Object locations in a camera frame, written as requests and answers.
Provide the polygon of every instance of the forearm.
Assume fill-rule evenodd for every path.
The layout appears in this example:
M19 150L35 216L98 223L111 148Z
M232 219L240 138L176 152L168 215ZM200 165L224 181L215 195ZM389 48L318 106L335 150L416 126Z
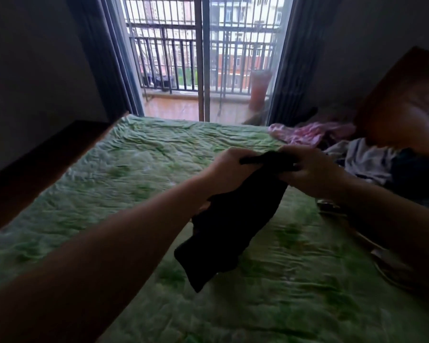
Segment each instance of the forearm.
M0 342L95 340L210 195L206 181L191 179L52 252L0 290Z
M415 270L429 278L429 208L354 178L335 201L362 219Z

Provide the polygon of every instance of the bed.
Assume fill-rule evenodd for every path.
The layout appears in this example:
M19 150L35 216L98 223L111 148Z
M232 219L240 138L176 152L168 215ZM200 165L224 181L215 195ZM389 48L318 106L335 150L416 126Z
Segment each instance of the bed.
M123 118L0 231L0 285L230 146L279 144L258 126ZM429 301L386 283L368 254L298 190L286 191L239 267L199 294L173 257L191 232L189 223L100 342L429 342Z

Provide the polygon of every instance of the pink clothing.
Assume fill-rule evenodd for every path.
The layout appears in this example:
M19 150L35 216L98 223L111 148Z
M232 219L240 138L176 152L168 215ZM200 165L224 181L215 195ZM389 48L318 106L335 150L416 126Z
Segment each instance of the pink clothing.
M351 124L340 124L338 122L314 122L299 128L287 127L283 124L272 124L269 126L270 136L287 144L303 144L316 147L328 132L330 137L339 142L352 136L356 127Z

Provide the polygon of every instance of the balcony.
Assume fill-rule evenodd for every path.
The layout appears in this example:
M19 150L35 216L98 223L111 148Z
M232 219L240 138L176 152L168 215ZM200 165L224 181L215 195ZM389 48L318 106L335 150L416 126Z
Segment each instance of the balcony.
M284 1L209 0L211 121L241 123L254 115L247 108L251 72L272 69L279 60L276 46L283 33ZM187 119L192 110L191 120L198 120L194 98L202 69L197 65L194 0L122 2L147 100L145 115ZM185 113L166 111L182 106L181 101Z

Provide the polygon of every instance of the balcony floor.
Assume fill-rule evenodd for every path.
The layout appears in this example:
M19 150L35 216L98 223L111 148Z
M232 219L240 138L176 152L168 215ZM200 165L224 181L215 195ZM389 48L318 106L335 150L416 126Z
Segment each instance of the balcony floor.
M214 101L210 105L210 121L220 124L239 125L255 115L247 103ZM144 101L144 115L163 119L199 120L199 102L193 99L149 97Z

